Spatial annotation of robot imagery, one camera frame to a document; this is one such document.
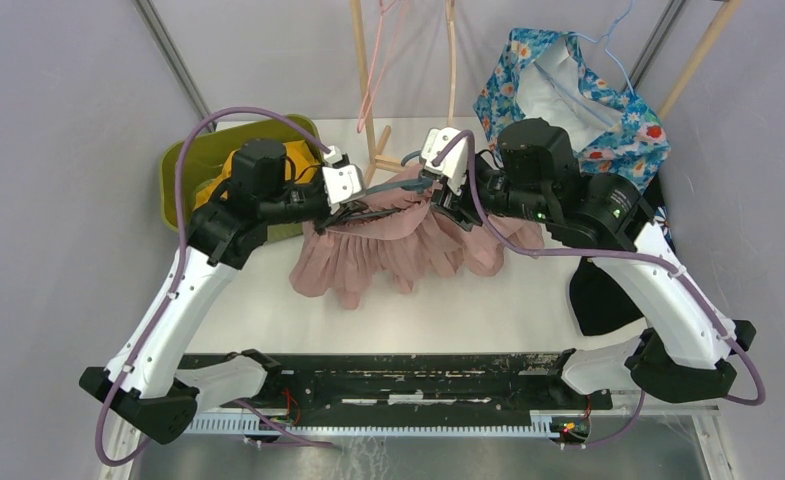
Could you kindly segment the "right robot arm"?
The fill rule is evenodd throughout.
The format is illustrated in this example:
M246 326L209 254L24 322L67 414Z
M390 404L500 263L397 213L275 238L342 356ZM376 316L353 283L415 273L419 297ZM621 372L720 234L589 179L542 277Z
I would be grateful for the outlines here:
M545 382L553 405L570 408L605 389L671 404L732 399L730 357L746 357L755 328L723 315L699 289L629 180L582 173L568 133L538 118L500 132L498 168L473 143L468 130L428 133L422 172L439 184L433 208L465 229L494 231L498 217L543 225L558 242L553 256L576 257L604 275L597 285L572 279L577 319L635 313L647 324L622 343L565 352Z

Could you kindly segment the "wooden hanger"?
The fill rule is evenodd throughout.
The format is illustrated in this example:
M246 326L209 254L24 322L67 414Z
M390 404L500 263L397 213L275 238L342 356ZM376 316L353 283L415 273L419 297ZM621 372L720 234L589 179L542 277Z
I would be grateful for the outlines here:
M452 126L455 117L456 107L456 88L457 88L457 42L455 24L456 1L444 1L445 25L448 46L448 108L446 114L446 125Z

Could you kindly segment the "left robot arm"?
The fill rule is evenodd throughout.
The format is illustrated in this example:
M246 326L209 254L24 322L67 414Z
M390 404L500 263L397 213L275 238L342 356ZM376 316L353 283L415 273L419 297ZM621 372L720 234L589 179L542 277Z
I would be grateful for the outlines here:
M185 433L198 414L225 404L275 404L283 382L273 358L252 349L187 368L187 348L270 226L326 220L363 187L360 171L335 146L306 165L274 139L230 151L219 174L199 186L170 271L140 324L105 366L84 370L80 387L103 413L161 445Z

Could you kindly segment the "blue floral garment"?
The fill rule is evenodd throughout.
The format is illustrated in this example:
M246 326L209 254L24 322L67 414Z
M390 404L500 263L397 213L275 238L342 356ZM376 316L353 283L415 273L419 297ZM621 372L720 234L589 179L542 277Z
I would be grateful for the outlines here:
M658 115L585 62L568 32L515 28L474 105L490 150L506 127L539 118L565 130L584 173L615 173L645 191L670 145Z

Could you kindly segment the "grey hook hanger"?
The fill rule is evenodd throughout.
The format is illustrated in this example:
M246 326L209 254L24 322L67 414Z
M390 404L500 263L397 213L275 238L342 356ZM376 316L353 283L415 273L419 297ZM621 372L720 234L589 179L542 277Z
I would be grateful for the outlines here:
M406 154L399 162L399 165L402 167L407 167L408 164L414 160L417 160L421 166L425 164L425 160L422 158L421 153L418 151L413 151ZM365 192L365 197L370 197L393 190L400 190L402 192L412 194L416 198L422 198L429 190L433 188L435 183L436 181L434 179L426 176L421 172L421 169L418 169L414 178L391 180L377 186L369 187Z

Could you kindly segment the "yellow skirt grey lining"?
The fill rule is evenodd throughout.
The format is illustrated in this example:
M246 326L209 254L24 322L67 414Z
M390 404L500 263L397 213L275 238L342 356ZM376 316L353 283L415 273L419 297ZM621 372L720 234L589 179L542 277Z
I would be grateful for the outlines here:
M195 209L213 198L216 192L221 193L221 199L229 197L221 184L233 177L234 166L238 165L240 159L249 166L254 166L251 158L252 147L263 148L263 165L257 173L251 172L248 180L242 180L242 183L251 182L253 186L261 186L264 193L280 194L287 187L309 184L315 170L321 165L304 140L282 143L271 139L251 139L240 148L230 151L221 165L219 175L198 189L195 194Z

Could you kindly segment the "pink garment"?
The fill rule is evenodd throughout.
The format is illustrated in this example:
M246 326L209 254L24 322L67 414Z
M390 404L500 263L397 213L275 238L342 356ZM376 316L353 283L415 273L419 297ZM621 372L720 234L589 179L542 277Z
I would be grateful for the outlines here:
M505 247L486 228L466 231L430 206L431 189L399 188L414 180L411 165L382 183L381 192L365 198L370 219L326 229L303 227L304 241L289 280L306 297L334 294L342 308L359 307L379 274L389 276L398 291L409 294L427 274L449 278L461 268L492 277L505 263Z

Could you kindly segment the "pink wire hanger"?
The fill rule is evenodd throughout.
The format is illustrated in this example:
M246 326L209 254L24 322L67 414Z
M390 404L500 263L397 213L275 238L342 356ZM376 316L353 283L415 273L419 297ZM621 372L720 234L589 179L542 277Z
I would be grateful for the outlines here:
M371 55L366 57L365 88L362 91L357 115L356 132L366 133L372 123L373 107L378 91L383 84L389 61L394 53L397 38L407 15L410 1L378 1L378 18ZM387 45L384 37L387 33L387 18L395 14L394 28Z

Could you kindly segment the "blue wire hanger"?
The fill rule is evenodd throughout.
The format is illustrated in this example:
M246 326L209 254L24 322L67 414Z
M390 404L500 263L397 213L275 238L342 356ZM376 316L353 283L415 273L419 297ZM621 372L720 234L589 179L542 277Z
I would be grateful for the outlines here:
M607 132L640 123L644 103L635 87L625 85L628 72L611 50L616 30L634 6L630 1L597 36L568 30L531 32L532 53L521 66L517 98L527 117L561 127L583 145ZM614 64L623 77L620 85L609 82L592 68L582 51L584 45L598 48Z

